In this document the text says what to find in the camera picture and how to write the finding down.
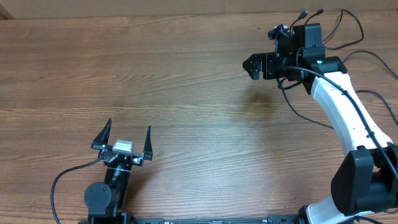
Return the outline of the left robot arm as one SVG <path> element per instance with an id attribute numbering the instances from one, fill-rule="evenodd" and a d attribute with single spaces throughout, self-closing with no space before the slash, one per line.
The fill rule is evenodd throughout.
<path id="1" fill-rule="evenodd" d="M 87 187 L 84 201 L 88 207 L 88 223 L 137 223 L 133 215 L 122 211 L 134 166 L 142 166 L 144 161 L 153 157 L 150 139 L 151 127 L 148 127 L 142 154 L 133 153 L 133 142 L 118 139 L 108 144 L 112 120 L 92 141 L 91 147 L 99 150 L 98 159 L 106 166 L 104 181 L 95 182 Z"/>

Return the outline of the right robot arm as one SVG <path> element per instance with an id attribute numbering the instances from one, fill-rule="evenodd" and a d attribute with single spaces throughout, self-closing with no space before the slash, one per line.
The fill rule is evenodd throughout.
<path id="1" fill-rule="evenodd" d="M 254 80 L 296 81 L 323 108 L 338 136 L 344 160 L 331 193 L 302 207 L 288 223 L 350 223 L 397 206 L 397 146 L 370 117 L 337 56 L 328 57 L 320 24 L 269 31 L 275 50 L 253 54 L 243 69 Z"/>

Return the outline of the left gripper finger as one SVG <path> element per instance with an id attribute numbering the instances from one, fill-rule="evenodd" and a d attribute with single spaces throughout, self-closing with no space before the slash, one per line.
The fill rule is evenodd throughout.
<path id="1" fill-rule="evenodd" d="M 147 134 L 146 134 L 146 140 L 144 143 L 144 160 L 151 161 L 153 157 L 153 149 L 152 149 L 152 142 L 150 138 L 150 131 L 151 131 L 151 126 L 148 126 L 147 129 Z"/>
<path id="2" fill-rule="evenodd" d="M 103 146 L 107 145 L 109 141 L 109 135 L 111 131 L 112 119 L 108 119 L 104 128 L 100 131 L 100 133 L 94 138 L 92 141 L 92 146 Z"/>

